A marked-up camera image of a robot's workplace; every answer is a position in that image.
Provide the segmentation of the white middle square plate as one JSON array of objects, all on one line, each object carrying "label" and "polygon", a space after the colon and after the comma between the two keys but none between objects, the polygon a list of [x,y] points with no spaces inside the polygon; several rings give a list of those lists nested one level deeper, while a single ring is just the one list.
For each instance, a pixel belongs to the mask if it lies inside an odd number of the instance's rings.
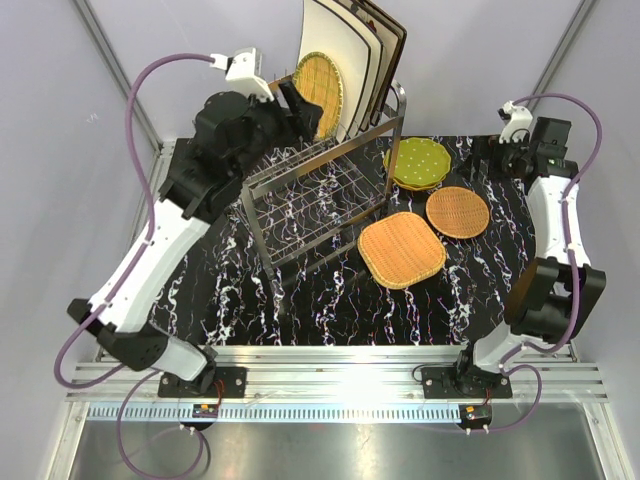
[{"label": "white middle square plate", "polygon": [[355,137],[370,125],[374,87],[379,76],[382,45],[374,30],[366,23],[366,13],[355,1],[336,1],[332,6],[341,19],[341,45],[338,66],[345,81],[345,101],[352,113],[349,136]]}]

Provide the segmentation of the round woven wicker plate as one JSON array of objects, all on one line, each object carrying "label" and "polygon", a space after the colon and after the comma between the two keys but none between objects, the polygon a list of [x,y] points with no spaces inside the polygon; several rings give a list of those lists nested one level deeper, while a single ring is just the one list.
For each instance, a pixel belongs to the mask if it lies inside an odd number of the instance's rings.
[{"label": "round woven wicker plate", "polygon": [[438,189],[426,202],[426,215],[440,233],[454,239],[471,239],[489,225],[490,211],[472,190],[450,186]]}]

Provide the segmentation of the orange polka dot plate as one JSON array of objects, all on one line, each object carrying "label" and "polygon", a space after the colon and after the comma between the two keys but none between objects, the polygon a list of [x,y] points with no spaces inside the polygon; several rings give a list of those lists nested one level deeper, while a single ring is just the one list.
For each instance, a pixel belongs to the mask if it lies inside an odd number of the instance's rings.
[{"label": "orange polka dot plate", "polygon": [[450,157],[445,154],[421,154],[418,158],[398,154],[393,182],[402,189],[420,192],[435,188],[450,171]]}]

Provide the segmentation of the woven wicker tray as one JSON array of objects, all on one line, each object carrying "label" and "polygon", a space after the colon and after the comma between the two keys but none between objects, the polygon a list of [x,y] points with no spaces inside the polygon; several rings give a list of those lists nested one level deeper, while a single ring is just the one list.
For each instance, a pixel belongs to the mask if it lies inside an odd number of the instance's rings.
[{"label": "woven wicker tray", "polygon": [[427,222],[412,212],[399,212],[367,226],[358,251],[373,279],[400,290],[436,275],[444,266],[444,245]]}]

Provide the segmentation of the cream black-rimmed square plate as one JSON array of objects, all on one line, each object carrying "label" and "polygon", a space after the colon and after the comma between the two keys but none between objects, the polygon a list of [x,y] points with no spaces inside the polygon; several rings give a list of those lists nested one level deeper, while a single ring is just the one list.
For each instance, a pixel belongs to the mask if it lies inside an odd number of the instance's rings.
[{"label": "cream black-rimmed square plate", "polygon": [[336,65],[343,85],[337,140],[358,134],[375,82],[380,49],[373,33],[336,1],[305,1],[299,59],[320,52]]}]

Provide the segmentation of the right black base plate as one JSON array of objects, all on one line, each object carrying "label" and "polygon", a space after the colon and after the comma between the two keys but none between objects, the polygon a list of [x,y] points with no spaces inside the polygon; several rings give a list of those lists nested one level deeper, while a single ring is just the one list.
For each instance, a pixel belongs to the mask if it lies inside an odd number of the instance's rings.
[{"label": "right black base plate", "polygon": [[420,384],[427,400],[510,399],[510,380],[496,373],[460,373],[454,366],[426,366],[420,369]]}]

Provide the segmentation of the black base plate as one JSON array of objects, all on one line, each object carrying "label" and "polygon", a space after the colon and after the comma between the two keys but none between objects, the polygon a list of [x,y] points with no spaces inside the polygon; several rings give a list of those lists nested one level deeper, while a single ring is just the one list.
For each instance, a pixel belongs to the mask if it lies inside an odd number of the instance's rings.
[{"label": "black base plate", "polygon": [[510,399],[510,380],[496,373],[460,373],[454,366],[426,366],[420,369],[420,384],[427,400]]},{"label": "black base plate", "polygon": [[207,367],[194,380],[177,375],[161,376],[157,395],[172,399],[242,399],[245,396],[248,369],[239,366]]}]

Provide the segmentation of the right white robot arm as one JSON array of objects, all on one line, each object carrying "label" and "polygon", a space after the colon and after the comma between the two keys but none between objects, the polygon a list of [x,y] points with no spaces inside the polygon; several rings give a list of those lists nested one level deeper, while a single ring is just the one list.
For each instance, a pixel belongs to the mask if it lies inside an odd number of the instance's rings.
[{"label": "right white robot arm", "polygon": [[606,286],[581,240],[577,214],[578,165],[566,159],[571,124],[540,117],[532,129],[507,127],[477,136],[461,170],[487,165],[491,179],[518,179],[533,222],[536,253],[512,286],[504,319],[458,356],[451,383],[475,397],[507,382],[507,367],[525,352],[551,355],[573,339]]}]

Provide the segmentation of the dark brown square plate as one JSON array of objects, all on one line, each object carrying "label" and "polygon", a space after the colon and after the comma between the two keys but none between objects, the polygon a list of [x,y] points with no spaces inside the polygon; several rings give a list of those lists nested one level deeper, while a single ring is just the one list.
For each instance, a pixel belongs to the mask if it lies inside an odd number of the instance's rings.
[{"label": "dark brown square plate", "polygon": [[382,59],[379,76],[374,87],[370,111],[370,125],[377,126],[383,112],[384,102],[396,73],[407,37],[407,30],[387,12],[372,1],[357,1],[366,13],[366,23],[373,23],[372,29],[382,45]]}]

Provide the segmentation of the stainless steel dish rack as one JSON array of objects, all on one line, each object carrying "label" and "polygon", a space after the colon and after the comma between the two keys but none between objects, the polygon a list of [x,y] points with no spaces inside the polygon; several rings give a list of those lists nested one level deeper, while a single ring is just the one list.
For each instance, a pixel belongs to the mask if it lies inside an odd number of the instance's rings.
[{"label": "stainless steel dish rack", "polygon": [[354,247],[359,228],[388,211],[407,106],[392,81],[379,123],[344,141],[328,139],[277,152],[250,175],[236,205],[268,280],[276,320],[300,260],[321,264]]}]

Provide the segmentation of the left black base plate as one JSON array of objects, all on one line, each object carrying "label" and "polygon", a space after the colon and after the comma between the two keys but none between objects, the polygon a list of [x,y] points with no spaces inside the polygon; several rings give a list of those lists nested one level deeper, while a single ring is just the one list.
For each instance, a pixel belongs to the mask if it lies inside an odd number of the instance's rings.
[{"label": "left black base plate", "polygon": [[177,375],[161,376],[157,395],[172,399],[242,399],[245,396],[248,369],[239,366],[207,367],[194,380]]}]

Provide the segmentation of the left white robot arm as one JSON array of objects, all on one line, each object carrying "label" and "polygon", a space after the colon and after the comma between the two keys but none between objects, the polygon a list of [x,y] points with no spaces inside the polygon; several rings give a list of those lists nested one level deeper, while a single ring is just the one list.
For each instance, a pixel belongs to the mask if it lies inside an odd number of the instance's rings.
[{"label": "left white robot arm", "polygon": [[305,100],[290,81],[279,89],[282,100],[234,91],[206,100],[194,136],[159,190],[146,232],[98,292],[67,308],[122,365],[161,370],[194,397],[214,388],[214,351],[156,329],[148,314],[178,263],[240,197],[256,163],[274,147],[315,137],[322,107]]}]

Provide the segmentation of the green polka dot plate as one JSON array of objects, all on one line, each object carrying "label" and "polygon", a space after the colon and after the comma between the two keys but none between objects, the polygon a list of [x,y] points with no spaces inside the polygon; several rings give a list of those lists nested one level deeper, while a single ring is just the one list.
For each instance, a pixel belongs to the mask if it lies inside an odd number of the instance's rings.
[{"label": "green polka dot plate", "polygon": [[394,181],[409,190],[427,190],[441,183],[450,168],[451,156],[442,144],[411,137],[400,141]]}]

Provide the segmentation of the aluminium mounting rail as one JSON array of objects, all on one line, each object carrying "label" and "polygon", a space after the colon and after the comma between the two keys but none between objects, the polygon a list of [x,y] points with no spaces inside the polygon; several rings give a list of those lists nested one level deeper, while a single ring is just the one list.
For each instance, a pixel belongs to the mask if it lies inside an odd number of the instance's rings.
[{"label": "aluminium mounting rail", "polygon": [[598,368],[563,348],[527,354],[492,393],[463,395],[444,383],[458,350],[431,347],[222,347],[215,386],[180,393],[164,375],[121,370],[97,386],[69,390],[92,420],[454,424],[479,406],[533,402],[589,407],[608,400]]}]

